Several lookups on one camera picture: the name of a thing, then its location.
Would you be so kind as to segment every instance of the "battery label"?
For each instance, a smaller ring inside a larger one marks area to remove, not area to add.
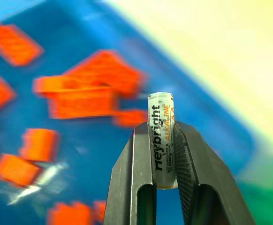
[[[151,128],[152,157],[158,188],[177,187],[173,153],[174,102],[170,93],[148,97],[148,124]]]

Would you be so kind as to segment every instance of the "blue bin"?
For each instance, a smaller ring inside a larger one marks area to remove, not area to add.
[[[65,166],[38,192],[13,205],[8,203],[20,190],[0,181],[0,225],[11,221],[43,225],[47,210],[56,202],[78,200],[92,205],[106,199],[112,167],[132,129],[115,127],[110,118],[52,120],[47,100],[31,91],[35,78],[60,75],[99,49],[115,49],[148,75],[143,97],[122,100],[122,108],[146,109],[146,94],[171,92],[176,119],[195,126],[234,174],[254,153],[248,130],[104,3],[49,0],[3,21],[10,23],[45,53],[23,68],[12,67],[0,57],[0,76],[17,92],[16,100],[0,110],[0,154],[18,154],[27,128],[54,129],[61,135],[56,163]],[[182,224],[177,189],[158,192],[157,221]]]

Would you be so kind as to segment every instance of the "metal piece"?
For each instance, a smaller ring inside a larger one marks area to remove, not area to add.
[[[189,155],[190,163],[195,169],[198,185],[207,185],[216,191],[230,225],[255,225],[254,219],[227,166],[204,142],[196,129],[180,122],[176,122],[176,124],[180,126],[177,128],[185,137],[187,147],[185,153]],[[178,178],[178,174],[177,171],[178,188],[180,189],[181,202],[183,202],[184,197],[181,195],[181,189],[183,192],[189,190],[183,186],[180,187],[181,179]],[[182,211],[183,215],[191,213],[185,211],[183,207]],[[184,219],[185,224],[190,223],[188,218],[184,217]]]
[[[148,126],[143,123],[134,129],[113,167],[103,224],[156,224],[153,175]]]
[[[156,224],[155,171],[148,134],[146,123],[136,127],[113,167],[104,225]],[[194,212],[208,195],[218,200],[224,224],[255,225],[232,174],[193,127],[175,122],[174,147],[185,225],[202,224],[193,223]]]

